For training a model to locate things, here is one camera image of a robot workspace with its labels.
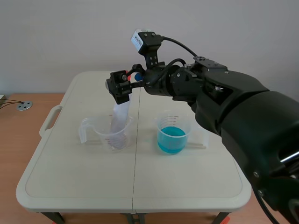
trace wooden floor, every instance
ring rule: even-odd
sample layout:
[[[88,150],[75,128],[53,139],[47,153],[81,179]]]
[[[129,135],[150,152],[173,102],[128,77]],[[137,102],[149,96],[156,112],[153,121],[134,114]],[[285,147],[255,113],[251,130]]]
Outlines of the wooden floor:
[[[39,129],[50,109],[58,105],[63,94],[13,95],[10,99],[32,100],[33,107],[16,111],[16,105],[0,109],[0,224],[50,224],[39,213],[23,209],[15,198],[15,189],[37,144]],[[121,214],[65,213],[67,224],[126,224]],[[215,213],[153,213],[147,214],[146,224],[209,224]],[[229,215],[229,224],[269,224],[254,195],[238,212]],[[281,224],[288,223],[279,214]]]

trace table leg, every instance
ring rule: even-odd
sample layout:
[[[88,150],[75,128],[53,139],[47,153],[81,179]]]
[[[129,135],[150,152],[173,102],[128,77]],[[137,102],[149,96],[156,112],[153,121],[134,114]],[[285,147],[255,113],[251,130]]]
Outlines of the table leg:
[[[41,212],[41,213],[56,224],[64,224],[64,218],[61,216],[59,212]]]
[[[230,212],[220,212],[214,219],[212,224],[221,224],[221,222],[229,215]]]
[[[124,214],[127,217],[128,224],[145,224],[145,213],[136,213],[134,215],[138,215],[138,218],[134,218],[132,214]]]
[[[124,215],[127,217],[128,224],[135,224],[135,221],[134,221],[134,218],[133,218],[132,214],[125,213]]]
[[[139,224],[145,224],[145,213],[138,214],[139,216]]]

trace robotic arm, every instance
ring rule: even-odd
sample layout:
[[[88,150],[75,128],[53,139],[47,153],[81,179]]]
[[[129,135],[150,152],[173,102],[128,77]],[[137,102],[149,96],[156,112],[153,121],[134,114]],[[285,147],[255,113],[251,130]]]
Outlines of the robotic arm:
[[[175,59],[165,66],[159,62],[157,50],[164,40],[188,50],[194,63]],[[221,136],[270,220],[277,223],[261,197],[290,223],[299,223],[299,103],[151,30],[135,31],[131,41],[145,57],[147,69],[135,64],[128,73],[111,73],[107,88],[116,103],[128,101],[136,87],[187,102],[196,121]],[[133,72],[139,73],[135,83],[127,79]]]

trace cable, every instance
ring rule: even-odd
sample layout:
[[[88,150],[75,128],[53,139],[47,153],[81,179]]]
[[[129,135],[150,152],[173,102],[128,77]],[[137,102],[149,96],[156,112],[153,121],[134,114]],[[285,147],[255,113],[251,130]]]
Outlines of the cable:
[[[22,101],[19,101],[19,100],[14,100],[14,99],[1,99],[1,100],[6,100],[6,101],[13,101],[13,102],[19,102],[19,103],[24,103]]]
[[[181,58],[177,58],[172,60],[162,71],[161,73],[154,79],[154,81],[152,81],[150,84],[154,85],[162,76],[163,74],[176,62],[181,62],[183,65],[186,64],[186,62],[181,59]]]
[[[176,43],[177,45],[181,46],[182,48],[184,48],[185,50],[187,50],[190,54],[192,54],[194,57],[197,57],[197,54],[195,54],[190,48],[188,48],[187,46],[183,45],[181,42],[179,41],[176,41],[172,38],[169,38],[169,37],[166,37],[166,36],[163,36],[162,37],[163,40],[166,40],[166,41],[170,41],[170,42],[173,42],[173,43]]]
[[[9,103],[9,104],[6,104],[6,105],[0,107],[0,109],[2,109],[3,107],[6,107],[6,106],[8,106],[8,105],[11,105],[11,104],[19,104],[19,102],[11,102],[11,103]]]
[[[279,224],[279,222],[273,217],[271,212],[269,212],[268,208],[266,207],[265,203],[263,202],[261,196],[258,194],[258,192],[253,189],[253,193],[256,196],[257,202],[260,204],[261,208],[263,209],[264,213],[268,217],[268,219],[273,223],[273,224]]]
[[[3,104],[11,104],[11,103],[19,103],[19,104],[23,104],[23,102],[5,102],[5,103],[2,103],[0,105],[3,105]]]

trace blue liquid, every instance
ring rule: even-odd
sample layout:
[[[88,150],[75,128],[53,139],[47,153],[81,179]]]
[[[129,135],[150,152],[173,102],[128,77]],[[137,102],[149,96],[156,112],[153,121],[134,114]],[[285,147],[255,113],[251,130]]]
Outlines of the blue liquid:
[[[171,136],[183,136],[185,132],[178,127],[165,127],[161,130],[163,133]],[[182,138],[173,138],[164,135],[158,131],[158,145],[167,153],[178,153],[183,150],[187,142],[187,136]]]

